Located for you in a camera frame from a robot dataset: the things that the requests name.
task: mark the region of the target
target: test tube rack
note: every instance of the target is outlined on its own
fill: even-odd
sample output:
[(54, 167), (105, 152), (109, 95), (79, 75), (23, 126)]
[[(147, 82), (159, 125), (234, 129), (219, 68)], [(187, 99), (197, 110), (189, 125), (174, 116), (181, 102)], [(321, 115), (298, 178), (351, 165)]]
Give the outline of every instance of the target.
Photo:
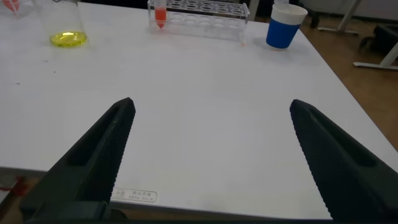
[(206, 0), (166, 0), (167, 20), (155, 21), (155, 1), (148, 0), (149, 27), (153, 33), (170, 33), (235, 40), (244, 44), (249, 9), (244, 4)]

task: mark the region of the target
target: glass beaker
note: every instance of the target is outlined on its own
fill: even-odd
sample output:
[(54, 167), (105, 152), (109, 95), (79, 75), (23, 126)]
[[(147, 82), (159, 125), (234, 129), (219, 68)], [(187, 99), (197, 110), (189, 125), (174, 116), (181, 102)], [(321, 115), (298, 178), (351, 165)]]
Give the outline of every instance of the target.
[(57, 47), (76, 47), (87, 41), (78, 0), (32, 0), (50, 41)]

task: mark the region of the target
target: yellow liquid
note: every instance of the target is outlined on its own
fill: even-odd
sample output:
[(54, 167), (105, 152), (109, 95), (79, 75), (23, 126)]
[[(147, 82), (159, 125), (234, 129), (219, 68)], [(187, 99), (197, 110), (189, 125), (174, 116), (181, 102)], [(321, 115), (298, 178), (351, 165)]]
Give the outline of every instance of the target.
[(51, 36), (51, 43), (57, 47), (77, 47), (87, 41), (84, 32), (61, 32)]

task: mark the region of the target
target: metal stand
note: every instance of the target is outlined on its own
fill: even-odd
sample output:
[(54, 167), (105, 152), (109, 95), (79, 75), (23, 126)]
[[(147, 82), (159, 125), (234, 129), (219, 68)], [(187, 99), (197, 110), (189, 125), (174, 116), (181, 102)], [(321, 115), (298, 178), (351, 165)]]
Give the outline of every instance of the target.
[(363, 67), (363, 68), (381, 68), (381, 69), (389, 69), (389, 70), (398, 70), (398, 66), (391, 66), (391, 64), (394, 62), (394, 60), (397, 57), (398, 57), (398, 42), (390, 50), (390, 52), (383, 59), (383, 61), (381, 61), (380, 64), (354, 62), (354, 65), (357, 67)]
[(358, 8), (359, 4), (361, 3), (362, 0), (354, 0), (351, 7), (349, 8), (348, 12), (345, 14), (343, 20), (340, 22), (340, 25), (338, 26), (337, 29), (331, 29), (331, 28), (325, 28), (325, 27), (319, 27), (318, 30), (320, 31), (331, 31), (331, 32), (339, 32), (339, 33), (345, 33), (345, 34), (353, 34), (353, 35), (359, 35), (358, 32), (352, 31), (352, 30), (346, 30), (348, 22), (351, 20), (355, 10)]

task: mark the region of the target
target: orange liquid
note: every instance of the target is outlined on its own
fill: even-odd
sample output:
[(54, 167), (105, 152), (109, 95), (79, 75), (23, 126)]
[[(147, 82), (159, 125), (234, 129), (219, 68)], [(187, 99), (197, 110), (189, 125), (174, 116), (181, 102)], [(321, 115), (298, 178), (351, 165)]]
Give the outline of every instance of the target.
[(7, 8), (9, 8), (13, 12), (14, 12), (14, 8), (13, 8), (11, 2), (14, 4), (15, 10), (18, 11), (18, 9), (19, 9), (19, 1), (18, 0), (2, 0), (2, 2), (4, 3), (4, 5)]
[(155, 8), (155, 20), (156, 20), (156, 24), (160, 28), (163, 28), (163, 26), (164, 26), (164, 24), (166, 23), (166, 20), (167, 20), (166, 8), (163, 8), (163, 7)]

